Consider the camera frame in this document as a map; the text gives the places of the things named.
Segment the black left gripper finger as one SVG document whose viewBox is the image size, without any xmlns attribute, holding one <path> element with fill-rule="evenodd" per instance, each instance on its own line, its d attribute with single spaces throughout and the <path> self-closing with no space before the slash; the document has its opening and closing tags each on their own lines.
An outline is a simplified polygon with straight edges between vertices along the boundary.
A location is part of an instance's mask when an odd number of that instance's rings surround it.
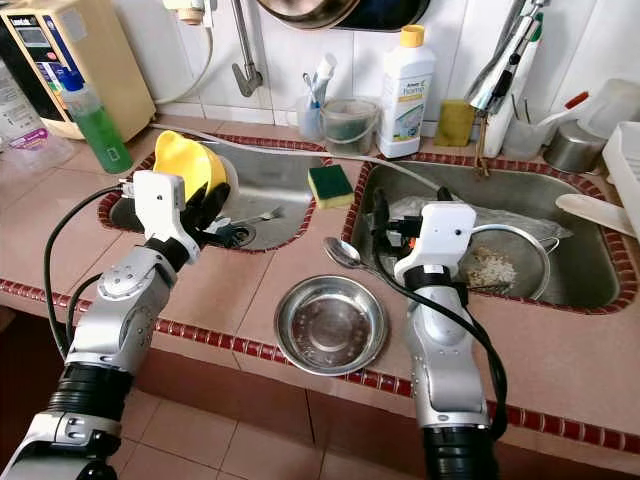
<svg viewBox="0 0 640 480">
<path fill-rule="evenodd" d="M 204 232 L 218 219 L 232 192 L 229 183 L 205 184 L 195 193 L 195 229 Z"/>
</svg>

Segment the stainless steel bowl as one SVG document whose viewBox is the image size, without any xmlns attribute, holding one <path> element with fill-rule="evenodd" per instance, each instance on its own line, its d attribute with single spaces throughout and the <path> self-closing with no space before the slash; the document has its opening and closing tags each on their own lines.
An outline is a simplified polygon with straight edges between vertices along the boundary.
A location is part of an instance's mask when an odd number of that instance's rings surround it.
<svg viewBox="0 0 640 480">
<path fill-rule="evenodd" d="M 342 376 L 369 366 L 390 333 L 388 316 L 364 284 L 316 275 L 294 284 L 276 306 L 276 343 L 289 364 Z"/>
</svg>

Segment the yellow green dish sponge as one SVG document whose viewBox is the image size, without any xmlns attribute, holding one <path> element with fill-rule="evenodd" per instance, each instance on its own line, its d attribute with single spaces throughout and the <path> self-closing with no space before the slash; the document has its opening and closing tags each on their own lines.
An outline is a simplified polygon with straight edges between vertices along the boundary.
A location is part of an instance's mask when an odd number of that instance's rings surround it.
<svg viewBox="0 0 640 480">
<path fill-rule="evenodd" d="M 340 165 L 314 166 L 308 169 L 308 186 L 319 209 L 340 209 L 355 201 L 355 189 Z"/>
</svg>

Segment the steel sink basin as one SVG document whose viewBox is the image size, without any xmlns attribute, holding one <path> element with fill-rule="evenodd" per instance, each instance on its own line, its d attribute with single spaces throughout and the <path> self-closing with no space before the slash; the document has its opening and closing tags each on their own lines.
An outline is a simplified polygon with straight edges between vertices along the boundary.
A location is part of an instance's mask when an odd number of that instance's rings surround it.
<svg viewBox="0 0 640 480">
<path fill-rule="evenodd" d="M 357 184 L 356 204 L 346 220 L 343 237 L 362 253 L 370 251 L 371 198 L 381 191 L 393 215 L 407 214 L 404 204 L 417 198 L 434 200 L 436 186 L 477 209 L 512 212 L 553 221 L 570 232 L 549 253 L 550 279 L 540 294 L 541 305 L 570 308 L 584 314 L 613 314 L 634 301 L 640 289 L 622 234 L 599 227 L 559 209 L 562 195 L 586 195 L 603 200 L 605 192 L 589 175 L 557 172 L 540 163 L 499 163 L 488 175 L 470 165 L 399 161 L 393 166 L 366 165 Z"/>
<path fill-rule="evenodd" d="M 221 210 L 223 218 L 250 220 L 274 210 L 280 214 L 279 218 L 238 229 L 236 250 L 274 250 L 300 236 L 314 210 L 308 170 L 323 166 L 323 157 L 261 154 L 215 142 L 205 145 L 232 165 L 238 175 L 237 195 Z"/>
</svg>

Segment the plain yellow sponge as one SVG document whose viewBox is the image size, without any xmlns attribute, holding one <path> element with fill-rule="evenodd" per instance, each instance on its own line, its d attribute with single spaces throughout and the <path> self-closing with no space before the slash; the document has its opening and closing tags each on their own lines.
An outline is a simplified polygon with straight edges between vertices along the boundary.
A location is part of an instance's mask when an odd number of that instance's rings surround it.
<svg viewBox="0 0 640 480">
<path fill-rule="evenodd" d="M 470 145 L 476 110 L 462 99 L 442 101 L 439 122 L 436 124 L 434 145 L 442 147 L 465 147 Z"/>
</svg>

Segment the metal mesh strainer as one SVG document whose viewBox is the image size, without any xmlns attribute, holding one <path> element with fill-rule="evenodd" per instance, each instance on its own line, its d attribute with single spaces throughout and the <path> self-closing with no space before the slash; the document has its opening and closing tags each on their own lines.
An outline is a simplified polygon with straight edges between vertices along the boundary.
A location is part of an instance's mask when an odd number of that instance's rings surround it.
<svg viewBox="0 0 640 480">
<path fill-rule="evenodd" d="M 474 291 L 538 300 L 550 285 L 550 252 L 559 243 L 506 224 L 480 225 L 461 261 L 462 278 Z"/>
</svg>

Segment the clear cup green scourer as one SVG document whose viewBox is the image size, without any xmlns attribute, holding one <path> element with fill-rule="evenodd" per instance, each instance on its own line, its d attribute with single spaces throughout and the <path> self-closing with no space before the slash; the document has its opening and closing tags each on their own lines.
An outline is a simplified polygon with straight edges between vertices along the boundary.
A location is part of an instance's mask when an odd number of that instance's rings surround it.
<svg viewBox="0 0 640 480">
<path fill-rule="evenodd" d="M 380 108 L 366 99 L 333 99 L 321 106 L 321 137 L 330 154 L 367 155 L 375 143 Z"/>
</svg>

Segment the white bottle yellow cap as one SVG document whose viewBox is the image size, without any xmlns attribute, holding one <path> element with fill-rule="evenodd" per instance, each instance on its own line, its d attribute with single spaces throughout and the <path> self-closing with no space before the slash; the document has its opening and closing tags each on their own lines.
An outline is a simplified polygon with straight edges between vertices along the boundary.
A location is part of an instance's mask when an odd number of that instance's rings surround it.
<svg viewBox="0 0 640 480">
<path fill-rule="evenodd" d="M 381 119 L 378 147 L 385 157 L 416 154 L 421 125 L 436 69 L 436 56 L 425 45 L 424 26 L 406 26 L 399 42 L 381 59 Z"/>
</svg>

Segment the clear toothbrush cup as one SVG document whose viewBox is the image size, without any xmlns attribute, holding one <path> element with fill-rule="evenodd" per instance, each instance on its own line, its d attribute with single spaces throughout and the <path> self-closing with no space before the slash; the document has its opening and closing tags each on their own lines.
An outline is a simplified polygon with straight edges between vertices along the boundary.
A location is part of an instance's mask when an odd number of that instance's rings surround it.
<svg viewBox="0 0 640 480">
<path fill-rule="evenodd" d="M 323 142 L 323 101 L 314 92 L 306 93 L 296 109 L 297 127 L 302 137 L 314 143 Z"/>
</svg>

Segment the green dish soap bottle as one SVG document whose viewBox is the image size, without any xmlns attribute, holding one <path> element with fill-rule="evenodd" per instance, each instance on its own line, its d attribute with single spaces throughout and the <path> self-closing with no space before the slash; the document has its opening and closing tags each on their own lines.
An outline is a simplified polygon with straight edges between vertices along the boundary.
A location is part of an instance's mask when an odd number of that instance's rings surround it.
<svg viewBox="0 0 640 480">
<path fill-rule="evenodd" d="M 84 141 L 109 174 L 120 174 L 132 169 L 133 159 L 125 147 L 122 134 L 110 118 L 99 96 L 84 83 L 84 78 L 69 67 L 55 65 L 55 77 L 61 86 L 61 99 L 70 118 L 77 124 Z"/>
</svg>

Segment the small steel cup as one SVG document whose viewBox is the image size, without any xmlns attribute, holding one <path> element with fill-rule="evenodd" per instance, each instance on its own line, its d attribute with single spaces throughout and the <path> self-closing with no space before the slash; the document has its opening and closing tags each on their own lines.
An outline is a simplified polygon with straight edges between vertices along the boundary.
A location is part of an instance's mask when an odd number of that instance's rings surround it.
<svg viewBox="0 0 640 480">
<path fill-rule="evenodd" d="M 607 138 L 585 131 L 579 120 L 571 120 L 559 125 L 541 157 L 558 172 L 595 172 L 602 161 L 605 142 Z"/>
</svg>

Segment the chrome sink faucet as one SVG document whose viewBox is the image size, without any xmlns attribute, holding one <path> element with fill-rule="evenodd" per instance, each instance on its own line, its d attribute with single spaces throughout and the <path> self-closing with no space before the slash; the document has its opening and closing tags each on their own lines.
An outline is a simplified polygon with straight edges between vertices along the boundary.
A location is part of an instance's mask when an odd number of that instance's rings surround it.
<svg viewBox="0 0 640 480">
<path fill-rule="evenodd" d="M 541 9 L 549 4 L 550 0 L 515 0 L 493 58 L 481 69 L 465 97 L 476 113 L 493 113 L 506 99 L 521 56 L 541 27 Z"/>
</svg>

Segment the white red-tipped utensil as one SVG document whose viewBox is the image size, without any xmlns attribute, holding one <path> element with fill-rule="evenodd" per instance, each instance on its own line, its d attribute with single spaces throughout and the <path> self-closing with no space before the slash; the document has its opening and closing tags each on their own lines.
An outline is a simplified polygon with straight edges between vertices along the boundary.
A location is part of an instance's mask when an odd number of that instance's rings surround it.
<svg viewBox="0 0 640 480">
<path fill-rule="evenodd" d="M 582 102 L 588 100 L 589 96 L 589 91 L 582 91 L 579 93 L 579 95 L 571 97 L 571 99 L 563 105 L 563 109 L 561 111 L 557 111 L 557 113 L 545 116 L 543 120 L 540 120 L 538 124 L 535 124 L 535 127 L 539 129 L 552 127 L 552 125 L 559 122 L 559 120 L 564 118 L 564 116 L 571 114 L 573 109 L 576 109 L 577 106 L 582 104 Z"/>
</svg>

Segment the pale wooden spatula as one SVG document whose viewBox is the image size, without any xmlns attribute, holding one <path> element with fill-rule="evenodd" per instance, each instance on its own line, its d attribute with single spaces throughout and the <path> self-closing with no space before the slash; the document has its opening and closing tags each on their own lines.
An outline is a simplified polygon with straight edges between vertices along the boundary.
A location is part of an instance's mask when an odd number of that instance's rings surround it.
<svg viewBox="0 0 640 480">
<path fill-rule="evenodd" d="M 618 233 L 626 234 L 632 238 L 640 239 L 632 227 L 627 212 L 621 206 L 609 204 L 599 198 L 588 195 L 561 195 L 556 198 L 556 206 L 577 218 L 593 221 L 593 223 L 602 225 Z"/>
</svg>

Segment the white blue toothbrush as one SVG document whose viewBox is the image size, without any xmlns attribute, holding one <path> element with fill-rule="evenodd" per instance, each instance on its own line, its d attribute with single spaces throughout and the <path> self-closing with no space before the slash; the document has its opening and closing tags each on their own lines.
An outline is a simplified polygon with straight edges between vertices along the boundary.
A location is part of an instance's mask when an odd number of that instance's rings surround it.
<svg viewBox="0 0 640 480">
<path fill-rule="evenodd" d="M 308 105 L 311 108 L 320 108 L 326 100 L 326 90 L 337 68 L 337 58 L 332 52 L 326 52 L 320 63 L 312 72 L 303 73 L 303 82 L 308 87 Z"/>
</svg>

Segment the beige water ionizer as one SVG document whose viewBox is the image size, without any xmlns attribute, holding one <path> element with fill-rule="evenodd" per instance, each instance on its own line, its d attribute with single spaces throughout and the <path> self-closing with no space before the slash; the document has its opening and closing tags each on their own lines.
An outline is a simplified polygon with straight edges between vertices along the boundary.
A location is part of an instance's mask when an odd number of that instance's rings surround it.
<svg viewBox="0 0 640 480">
<path fill-rule="evenodd" d="M 125 141 L 156 113 L 110 0 L 4 0 L 0 29 L 1 61 L 51 134 L 83 138 L 51 73 L 55 65 L 81 74 Z"/>
</svg>

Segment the clear container purple label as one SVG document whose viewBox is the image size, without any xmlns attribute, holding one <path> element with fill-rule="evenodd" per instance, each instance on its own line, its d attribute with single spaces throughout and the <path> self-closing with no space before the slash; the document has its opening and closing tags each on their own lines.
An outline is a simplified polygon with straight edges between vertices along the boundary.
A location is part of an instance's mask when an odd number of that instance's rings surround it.
<svg viewBox="0 0 640 480">
<path fill-rule="evenodd" d="M 72 142 L 51 134 L 45 127 L 37 127 L 6 140 L 0 160 L 23 172 L 38 173 L 67 163 L 74 152 Z"/>
</svg>

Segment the white dish rack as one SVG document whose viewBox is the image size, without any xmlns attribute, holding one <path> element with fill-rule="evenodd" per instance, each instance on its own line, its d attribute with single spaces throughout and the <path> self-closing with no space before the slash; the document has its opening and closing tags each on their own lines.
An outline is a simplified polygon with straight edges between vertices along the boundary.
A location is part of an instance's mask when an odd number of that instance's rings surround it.
<svg viewBox="0 0 640 480">
<path fill-rule="evenodd" d="M 640 232 L 640 122 L 621 122 L 602 151 L 623 210 Z"/>
</svg>

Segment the clear plastic bottle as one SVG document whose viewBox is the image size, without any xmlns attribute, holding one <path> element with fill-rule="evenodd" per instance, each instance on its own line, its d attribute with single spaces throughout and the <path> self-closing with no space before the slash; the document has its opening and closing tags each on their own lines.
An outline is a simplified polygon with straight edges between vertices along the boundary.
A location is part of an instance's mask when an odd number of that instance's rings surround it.
<svg viewBox="0 0 640 480">
<path fill-rule="evenodd" d="M 0 136 L 5 143 L 14 134 L 44 127 L 40 116 L 5 67 L 0 67 Z"/>
</svg>

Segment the clear plastic tub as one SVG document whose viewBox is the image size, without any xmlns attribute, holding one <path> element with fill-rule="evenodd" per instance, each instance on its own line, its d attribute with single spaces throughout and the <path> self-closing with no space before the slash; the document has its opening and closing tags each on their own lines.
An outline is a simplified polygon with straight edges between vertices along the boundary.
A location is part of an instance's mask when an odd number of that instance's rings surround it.
<svg viewBox="0 0 640 480">
<path fill-rule="evenodd" d="M 611 137 L 622 122 L 640 122 L 640 83 L 611 78 L 588 101 L 577 127 L 596 137 Z"/>
</svg>

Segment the hanging dark blue pan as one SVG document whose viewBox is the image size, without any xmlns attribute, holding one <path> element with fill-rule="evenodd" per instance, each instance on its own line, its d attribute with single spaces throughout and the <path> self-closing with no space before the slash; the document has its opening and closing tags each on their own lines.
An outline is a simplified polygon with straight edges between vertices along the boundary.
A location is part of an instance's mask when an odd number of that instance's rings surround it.
<svg viewBox="0 0 640 480">
<path fill-rule="evenodd" d="M 397 32 L 416 24 L 425 14 L 430 0 L 358 0 L 338 29 Z"/>
</svg>

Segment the white tap filter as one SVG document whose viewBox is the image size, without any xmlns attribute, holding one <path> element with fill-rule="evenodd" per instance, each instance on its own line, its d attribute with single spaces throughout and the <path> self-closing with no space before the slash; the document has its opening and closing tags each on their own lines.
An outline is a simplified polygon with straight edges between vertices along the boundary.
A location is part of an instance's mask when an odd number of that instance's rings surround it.
<svg viewBox="0 0 640 480">
<path fill-rule="evenodd" d="M 164 4 L 180 22 L 204 28 L 212 27 L 212 13 L 218 9 L 218 0 L 164 0 Z"/>
</svg>

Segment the hanging steel pan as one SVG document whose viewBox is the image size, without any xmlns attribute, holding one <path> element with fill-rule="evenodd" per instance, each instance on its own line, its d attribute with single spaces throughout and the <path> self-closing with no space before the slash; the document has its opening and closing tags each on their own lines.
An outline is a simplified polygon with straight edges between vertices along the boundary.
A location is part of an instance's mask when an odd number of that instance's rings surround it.
<svg viewBox="0 0 640 480">
<path fill-rule="evenodd" d="M 256 0 L 280 22 L 297 29 L 329 29 L 349 17 L 361 0 Z"/>
</svg>

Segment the grey wall tap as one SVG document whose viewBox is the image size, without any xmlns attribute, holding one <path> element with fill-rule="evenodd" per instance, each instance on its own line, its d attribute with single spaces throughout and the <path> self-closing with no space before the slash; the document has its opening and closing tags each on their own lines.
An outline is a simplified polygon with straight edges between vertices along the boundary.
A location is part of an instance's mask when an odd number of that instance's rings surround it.
<svg viewBox="0 0 640 480">
<path fill-rule="evenodd" d="M 234 18 L 236 18 L 239 50 L 241 50 L 243 58 L 243 63 L 233 64 L 232 70 L 234 77 L 236 77 L 239 92 L 246 99 L 250 99 L 264 84 L 264 76 L 257 69 L 255 60 L 253 60 L 252 42 L 247 28 L 247 20 L 244 18 L 243 1 L 230 0 L 230 4 L 232 4 Z"/>
</svg>

